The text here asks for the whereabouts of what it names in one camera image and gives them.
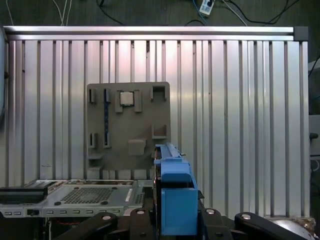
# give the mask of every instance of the gray mounting plate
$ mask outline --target gray mounting plate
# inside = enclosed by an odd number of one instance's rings
[[[170,141],[169,83],[87,86],[89,168],[149,170],[155,145]]]

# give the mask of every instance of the metal bolt head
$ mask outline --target metal bolt head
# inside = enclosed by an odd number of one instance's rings
[[[102,219],[103,219],[103,220],[110,220],[111,217],[110,217],[110,216],[103,216]]]
[[[241,217],[245,220],[250,220],[251,219],[251,216],[248,215],[248,214],[242,214]]]
[[[213,210],[213,209],[207,209],[205,212],[207,214],[215,214],[215,210]]]

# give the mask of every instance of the slot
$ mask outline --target slot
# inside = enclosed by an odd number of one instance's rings
[[[93,132],[89,135],[89,146],[90,149],[95,149],[97,147],[97,133]]]
[[[95,104],[97,102],[97,90],[95,88],[89,89],[87,93],[88,103]]]

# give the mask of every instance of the wall outlet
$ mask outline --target wall outlet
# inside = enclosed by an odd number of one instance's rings
[[[200,13],[209,16],[211,13],[212,8],[214,7],[216,0],[203,0],[202,5],[200,7]]]

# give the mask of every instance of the metal slat wall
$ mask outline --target metal slat wall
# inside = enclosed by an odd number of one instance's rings
[[[306,42],[259,34],[8,36],[1,186],[146,179],[146,170],[88,169],[86,86],[166,81],[171,141],[207,207],[229,217],[309,215]]]

